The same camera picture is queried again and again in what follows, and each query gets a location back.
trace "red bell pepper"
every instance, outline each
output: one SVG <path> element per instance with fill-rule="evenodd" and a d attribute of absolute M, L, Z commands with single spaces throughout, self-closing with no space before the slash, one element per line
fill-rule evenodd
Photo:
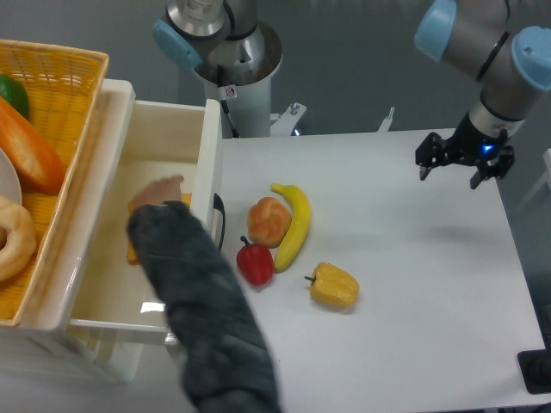
<path fill-rule="evenodd" d="M 263 286 L 274 275 L 272 254 L 268 247 L 259 243 L 249 243 L 245 236 L 240 239 L 245 246 L 237 255 L 239 271 L 253 286 Z"/>

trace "bagel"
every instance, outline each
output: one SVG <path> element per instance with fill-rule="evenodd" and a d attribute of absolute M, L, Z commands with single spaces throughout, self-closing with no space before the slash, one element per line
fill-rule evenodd
<path fill-rule="evenodd" d="M 23 206 L 0 196 L 0 227 L 7 241 L 0 250 L 0 280 L 19 273 L 36 249 L 36 229 L 31 214 Z"/>

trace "yellow basket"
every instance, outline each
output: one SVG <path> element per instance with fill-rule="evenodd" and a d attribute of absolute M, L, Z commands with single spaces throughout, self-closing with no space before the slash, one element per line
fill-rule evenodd
<path fill-rule="evenodd" d="M 23 206 L 36 224 L 39 247 L 19 274 L 0 281 L 0 327 L 21 322 L 37 280 L 55 258 L 50 247 L 107 67 L 105 53 L 0 40 L 0 74 L 23 84 L 30 122 L 53 144 L 67 168 L 58 196 L 23 195 Z"/>

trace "green pepper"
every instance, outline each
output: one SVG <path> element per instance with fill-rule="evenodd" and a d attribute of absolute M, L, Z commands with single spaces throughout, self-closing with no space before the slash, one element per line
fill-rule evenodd
<path fill-rule="evenodd" d="M 21 83 L 8 75 L 0 75 L 0 97 L 28 120 L 28 96 Z"/>

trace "hand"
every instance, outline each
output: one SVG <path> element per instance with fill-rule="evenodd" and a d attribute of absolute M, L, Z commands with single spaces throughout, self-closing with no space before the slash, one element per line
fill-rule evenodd
<path fill-rule="evenodd" d="M 161 205 L 167 200 L 182 200 L 182 182 L 183 176 L 173 175 L 149 183 L 132 199 L 134 209 L 143 205 Z"/>

